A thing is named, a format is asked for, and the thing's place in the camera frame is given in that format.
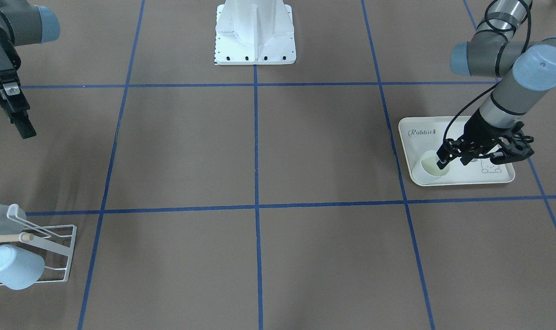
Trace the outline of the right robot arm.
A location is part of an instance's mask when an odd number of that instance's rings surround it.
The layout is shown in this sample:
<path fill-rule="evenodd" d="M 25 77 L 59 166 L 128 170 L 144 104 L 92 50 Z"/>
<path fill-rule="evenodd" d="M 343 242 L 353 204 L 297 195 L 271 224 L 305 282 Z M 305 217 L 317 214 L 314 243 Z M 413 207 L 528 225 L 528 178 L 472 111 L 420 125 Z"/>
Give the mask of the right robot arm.
<path fill-rule="evenodd" d="M 17 46 L 43 44 L 60 37 L 56 14 L 26 0 L 0 0 L 0 106 L 21 138 L 37 135 L 27 111 L 31 108 L 21 88 Z"/>

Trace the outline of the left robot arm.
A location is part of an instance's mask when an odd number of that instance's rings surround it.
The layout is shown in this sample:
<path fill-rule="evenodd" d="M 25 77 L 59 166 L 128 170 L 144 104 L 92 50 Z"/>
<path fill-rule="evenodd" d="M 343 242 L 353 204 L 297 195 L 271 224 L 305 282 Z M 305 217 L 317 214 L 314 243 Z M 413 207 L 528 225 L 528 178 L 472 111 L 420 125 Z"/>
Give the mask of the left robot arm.
<path fill-rule="evenodd" d="M 556 87 L 556 35 L 540 42 L 513 42 L 527 22 L 531 33 L 530 0 L 494 0 L 486 8 L 471 41 L 452 51 L 451 69 L 469 77 L 499 82 L 483 92 L 485 100 L 466 122 L 459 138 L 443 137 L 437 167 L 454 159 L 468 165 L 489 159 L 495 165 L 523 161 L 534 154 L 534 138 L 523 134 L 523 117 Z"/>

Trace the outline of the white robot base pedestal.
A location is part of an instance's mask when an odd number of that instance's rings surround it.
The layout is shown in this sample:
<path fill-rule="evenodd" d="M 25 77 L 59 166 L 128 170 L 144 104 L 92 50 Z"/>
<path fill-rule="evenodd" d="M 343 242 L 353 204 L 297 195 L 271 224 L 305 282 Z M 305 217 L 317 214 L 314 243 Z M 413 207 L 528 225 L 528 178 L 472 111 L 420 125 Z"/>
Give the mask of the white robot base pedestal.
<path fill-rule="evenodd" d="M 217 6 L 216 13 L 215 65 L 295 63 L 290 5 L 282 0 L 226 0 Z"/>

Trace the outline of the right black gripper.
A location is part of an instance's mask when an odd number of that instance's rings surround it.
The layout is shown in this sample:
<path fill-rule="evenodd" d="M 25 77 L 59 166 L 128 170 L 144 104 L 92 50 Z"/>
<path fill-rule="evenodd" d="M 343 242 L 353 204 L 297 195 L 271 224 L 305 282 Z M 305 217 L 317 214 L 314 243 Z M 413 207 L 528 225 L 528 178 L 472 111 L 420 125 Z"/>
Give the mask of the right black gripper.
<path fill-rule="evenodd" d="M 31 109 L 21 90 L 17 70 L 21 59 L 6 31 L 0 27 L 0 106 L 9 122 L 16 126 L 21 138 L 37 135 L 27 111 Z"/>

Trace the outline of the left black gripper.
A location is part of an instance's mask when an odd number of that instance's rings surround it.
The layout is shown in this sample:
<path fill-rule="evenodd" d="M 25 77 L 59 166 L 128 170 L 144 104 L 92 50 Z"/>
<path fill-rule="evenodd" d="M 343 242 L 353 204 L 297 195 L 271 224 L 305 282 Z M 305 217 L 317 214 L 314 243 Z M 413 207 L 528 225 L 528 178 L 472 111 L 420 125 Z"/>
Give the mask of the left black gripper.
<path fill-rule="evenodd" d="M 447 146 L 440 146 L 436 153 L 437 167 L 443 170 L 456 158 L 460 158 L 463 165 L 468 165 L 473 159 L 490 160 L 490 154 L 499 149 L 499 146 L 492 142 L 498 130 L 504 129 L 490 125 L 483 119 L 479 110 L 475 111 L 466 122 L 462 136 L 456 140 L 448 138 Z"/>

